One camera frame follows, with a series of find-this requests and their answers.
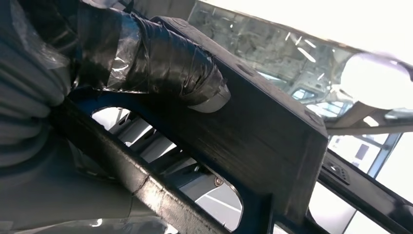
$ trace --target dark gray plastic part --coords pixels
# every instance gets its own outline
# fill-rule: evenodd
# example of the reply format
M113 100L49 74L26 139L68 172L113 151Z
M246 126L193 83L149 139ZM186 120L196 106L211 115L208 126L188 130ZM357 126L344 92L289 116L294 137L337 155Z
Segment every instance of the dark gray plastic part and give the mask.
M71 220L153 214L123 186L75 170L67 140L51 133L43 149L18 166L0 170L0 221L32 229Z

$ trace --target black duct tape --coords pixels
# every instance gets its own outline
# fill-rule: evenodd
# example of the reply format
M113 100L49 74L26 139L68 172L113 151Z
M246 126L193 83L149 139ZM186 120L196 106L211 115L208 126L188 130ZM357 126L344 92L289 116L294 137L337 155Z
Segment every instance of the black duct tape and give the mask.
M210 100L225 87L207 51L160 24L81 3L78 33L80 84L168 95L188 106Z
M122 18L111 9L79 4L77 32L82 48L79 85L106 88L115 59Z
M201 47L162 25L135 20L141 28L141 45L125 88L176 95L185 104L196 105L225 85L211 56Z

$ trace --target ceiling light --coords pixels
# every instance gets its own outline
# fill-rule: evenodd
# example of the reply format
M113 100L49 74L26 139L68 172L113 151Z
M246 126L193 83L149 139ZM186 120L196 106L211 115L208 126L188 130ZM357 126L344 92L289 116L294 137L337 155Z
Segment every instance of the ceiling light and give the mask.
M315 58L313 58L307 51L305 51L303 48L297 47L297 49L311 62L316 62Z
M311 47L316 48L316 45L314 45L311 41L305 39L304 40L307 44L309 44Z
M302 36L300 38L298 38L298 40L296 41L296 45L298 45L298 43L301 41L301 38L302 38Z
M324 73L321 74L321 75L317 78L317 80L320 80L321 78L323 78L323 76L324 76Z
M287 36L285 37L285 40L288 40L288 38L290 37L291 33L288 32Z

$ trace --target screw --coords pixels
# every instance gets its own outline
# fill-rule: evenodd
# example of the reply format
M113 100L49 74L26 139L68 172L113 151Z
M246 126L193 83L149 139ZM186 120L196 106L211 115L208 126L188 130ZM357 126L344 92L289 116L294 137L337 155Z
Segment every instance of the screw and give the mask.
M223 183L224 183L224 182L223 182L221 179L219 179L218 177L215 177L215 180L214 180L214 185L215 185L215 187L219 187L219 186L221 186Z

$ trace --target metal beam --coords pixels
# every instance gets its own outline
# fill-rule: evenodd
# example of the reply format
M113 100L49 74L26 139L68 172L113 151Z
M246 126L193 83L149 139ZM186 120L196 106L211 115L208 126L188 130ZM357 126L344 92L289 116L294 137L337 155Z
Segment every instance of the metal beam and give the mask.
M147 162L69 100L56 107L50 122L76 147L114 175L132 194L181 234L229 234L181 191L152 172Z
M333 151L326 154L328 165L322 167L319 182L344 201L394 234L413 233L412 204L378 183ZM329 170L333 163L334 170Z

